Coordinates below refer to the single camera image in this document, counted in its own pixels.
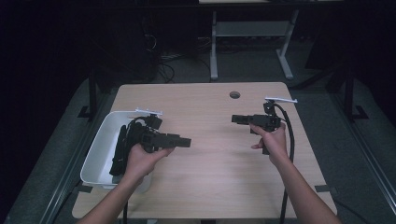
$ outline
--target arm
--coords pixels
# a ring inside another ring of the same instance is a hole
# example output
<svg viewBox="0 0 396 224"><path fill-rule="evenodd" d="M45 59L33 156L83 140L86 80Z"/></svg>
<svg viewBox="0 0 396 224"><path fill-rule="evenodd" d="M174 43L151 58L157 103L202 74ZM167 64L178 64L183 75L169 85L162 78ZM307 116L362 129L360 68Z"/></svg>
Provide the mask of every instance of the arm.
<svg viewBox="0 0 396 224"><path fill-rule="evenodd" d="M125 175L120 183L78 223L113 223L134 190L142 183L143 177L154 170L157 161L168 156L173 150L167 148L147 153L140 144L133 146L129 153Z"/></svg>
<svg viewBox="0 0 396 224"><path fill-rule="evenodd" d="M262 136L259 144L252 146L252 148L258 149L264 145L267 147L270 152L270 161L282 177L297 218L302 223L341 223L335 213L311 189L290 161L286 150L285 124L282 123L280 128L272 133L252 124L250 124L250 128Z"/></svg>

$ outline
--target gray carpet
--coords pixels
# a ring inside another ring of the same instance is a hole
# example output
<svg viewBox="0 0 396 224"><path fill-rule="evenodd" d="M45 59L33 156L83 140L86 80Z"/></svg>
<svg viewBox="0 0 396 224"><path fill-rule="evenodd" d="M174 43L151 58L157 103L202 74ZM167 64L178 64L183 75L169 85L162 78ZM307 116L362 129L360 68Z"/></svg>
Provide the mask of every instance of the gray carpet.
<svg viewBox="0 0 396 224"><path fill-rule="evenodd" d="M253 42L238 52L219 54L217 82L279 81L292 86L318 72L304 69L312 43L292 42L287 58L295 79L285 79L275 53L280 41L266 40L260 42L260 45ZM198 59L182 58L166 64L175 70L173 78L175 83L198 83L209 82L208 62L209 55L206 52L200 54ZM169 68L164 69L170 76ZM296 105L297 110L321 171L327 184L332 188L332 196L337 202L349 208L337 203L338 216L344 223L364 223L351 212L352 209L367 219L368 223L396 223L396 216L375 182L374 175L361 153L360 145L355 141L347 122L343 119L343 114L340 113L339 105L334 101L334 98L342 97L342 92L336 95L327 93L325 91L327 81L328 78L325 77L306 89L290 93L293 98L299 100ZM157 76L152 83L163 82L164 79ZM102 99L100 101L102 113L96 117L99 124L108 113L116 92L117 89L111 93L98 92L99 99ZM393 160L396 158L394 150L396 130L375 104L368 89L359 81L356 81L354 99L355 104L361 105L369 116L369 119L358 120L355 125L370 147L375 150L375 156L389 180L395 183L396 169ZM88 82L85 81L76 91L45 147L11 209L7 223L40 222L74 151L87 149L77 148L80 138L89 130L97 128L92 127L88 119L77 118L79 110L88 103ZM83 158L75 164L76 170L81 169L82 162ZM77 198L73 185L77 184L79 173L73 173L70 180L72 186L69 189L70 194L66 194L67 197L64 198L59 213L55 211L54 223L76 221L71 211ZM276 223L276 220L268 220L268 222ZM145 220L129 220L129 223L145 223ZM298 223L298 221L287 220L287 223Z"/></svg>

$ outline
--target person's left hand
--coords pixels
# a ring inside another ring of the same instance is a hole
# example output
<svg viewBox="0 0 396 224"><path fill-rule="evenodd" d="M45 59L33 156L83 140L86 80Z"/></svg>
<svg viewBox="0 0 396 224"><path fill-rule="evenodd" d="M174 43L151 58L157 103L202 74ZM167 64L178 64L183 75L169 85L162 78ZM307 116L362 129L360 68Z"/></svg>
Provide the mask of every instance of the person's left hand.
<svg viewBox="0 0 396 224"><path fill-rule="evenodd" d="M143 177L154 170L157 161L168 156L173 150L174 148L163 148L147 153L140 144L134 145L129 152L125 175L122 179L137 181L140 184Z"/></svg>

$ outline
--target forearm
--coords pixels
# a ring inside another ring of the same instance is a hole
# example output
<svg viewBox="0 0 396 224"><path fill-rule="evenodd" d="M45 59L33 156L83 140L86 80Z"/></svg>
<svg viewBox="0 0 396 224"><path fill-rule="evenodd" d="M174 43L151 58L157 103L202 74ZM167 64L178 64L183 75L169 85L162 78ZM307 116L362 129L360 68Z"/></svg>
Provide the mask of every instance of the forearm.
<svg viewBox="0 0 396 224"><path fill-rule="evenodd" d="M113 223L137 186L138 181L121 181L78 223Z"/></svg>
<svg viewBox="0 0 396 224"><path fill-rule="evenodd" d="M329 206L306 183L289 159L276 165L297 218L302 223L341 223Z"/></svg>

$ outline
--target wooden table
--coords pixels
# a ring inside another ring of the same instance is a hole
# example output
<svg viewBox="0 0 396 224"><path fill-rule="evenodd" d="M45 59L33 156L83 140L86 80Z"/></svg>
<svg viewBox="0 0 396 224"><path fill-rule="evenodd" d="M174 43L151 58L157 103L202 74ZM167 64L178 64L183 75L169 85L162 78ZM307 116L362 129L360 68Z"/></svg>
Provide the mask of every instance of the wooden table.
<svg viewBox="0 0 396 224"><path fill-rule="evenodd" d="M240 93L239 99L230 97ZM268 156L250 149L260 137L231 123L232 115L263 114L265 96L290 98L283 83L148 84L121 86L112 111L163 112L162 133L191 138L161 160L145 193L129 200L130 218L276 218L284 186ZM295 134L294 163L309 185L326 185L294 104L281 104ZM73 209L83 217L107 194L81 192ZM329 192L318 194L336 213ZM295 217L288 203L286 217Z"/></svg>

